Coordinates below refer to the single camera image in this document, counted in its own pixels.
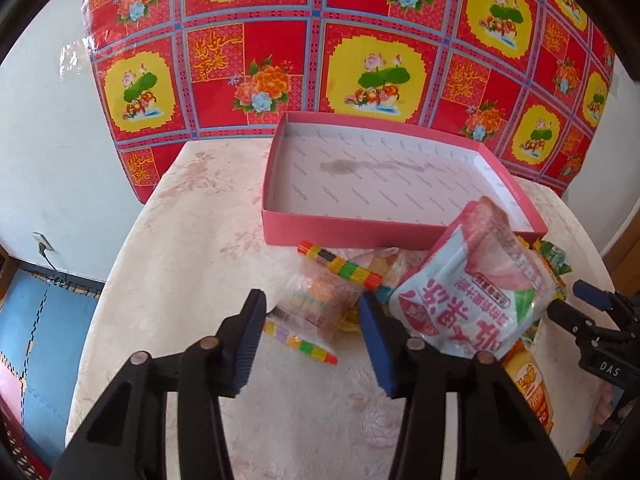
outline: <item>foam floor mat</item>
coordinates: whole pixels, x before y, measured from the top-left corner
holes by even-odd
[[[0,396],[48,467],[65,449],[78,365],[98,299],[19,269],[0,310]]]

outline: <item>table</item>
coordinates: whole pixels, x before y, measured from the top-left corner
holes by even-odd
[[[183,351],[237,313],[251,288],[264,290],[274,305],[300,257],[262,240],[260,192],[270,143],[200,140],[183,147],[105,284],[82,352],[67,441],[133,352]],[[597,250],[567,206],[540,184],[519,183],[545,219],[547,238],[568,254],[574,268],[569,288],[581,278],[613,290]],[[608,316],[571,294],[569,302],[613,327]],[[341,336],[335,350],[337,368],[261,338],[248,385],[236,399],[221,399],[237,479],[386,478],[404,401],[387,399],[377,387],[359,334]],[[591,431],[602,382],[578,368],[573,338],[545,317],[534,355],[554,410],[551,437],[567,461]],[[455,403],[448,401],[447,425],[453,428]],[[179,478],[175,415],[170,395],[170,479]],[[449,471],[455,441],[455,431],[447,431]]]

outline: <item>stain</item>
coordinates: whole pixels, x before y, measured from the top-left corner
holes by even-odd
[[[399,162],[397,160],[392,162],[369,162],[368,160],[347,160],[345,158],[338,158],[331,162],[321,162],[320,171],[331,174],[346,175],[355,173],[358,170],[399,170],[404,168],[406,170],[415,171],[415,173],[424,173],[429,168],[434,168],[431,164],[427,163],[426,166],[418,166],[415,164],[407,164],[405,162]]]

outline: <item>candy wrapper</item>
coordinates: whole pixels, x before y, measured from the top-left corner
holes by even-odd
[[[518,240],[524,247],[529,247],[529,244],[522,238],[518,237]],[[566,300],[566,283],[562,279],[562,275],[571,272],[573,269],[569,265],[566,259],[566,253],[551,242],[536,240],[531,248],[534,253],[540,258],[540,261],[544,265],[546,271],[551,276],[556,284],[556,293],[551,300]],[[538,333],[538,326],[540,325],[540,317],[534,319],[532,325],[527,328],[526,332],[522,335],[522,338],[530,343],[533,343],[536,334]]]
[[[373,258],[366,253],[351,261],[361,266]],[[332,274],[306,258],[287,282],[276,307],[267,315],[264,331],[314,359],[335,365],[332,341],[340,322],[364,287]]]
[[[539,258],[524,248],[490,199],[470,202],[389,301],[405,328],[441,352],[503,357],[555,292]]]
[[[383,308],[387,309],[389,297],[400,284],[402,277],[410,269],[417,267],[426,255],[427,251],[408,251],[392,247],[388,249],[376,249],[370,253],[365,253],[354,258],[353,261],[360,265],[366,264],[371,272],[375,272],[384,277],[382,285],[376,291],[376,297]],[[347,312],[347,315],[340,323],[340,330],[344,332],[360,331],[357,304],[354,304]]]
[[[549,393],[536,360],[522,340],[518,340],[509,350],[501,364],[527,401],[531,411],[536,414],[546,434],[551,433],[554,426],[552,422],[554,412],[549,402]]]

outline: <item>white snack bag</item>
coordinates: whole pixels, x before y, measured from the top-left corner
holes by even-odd
[[[490,199],[470,202],[389,299],[412,336],[441,352],[502,358],[551,301],[555,285]]]

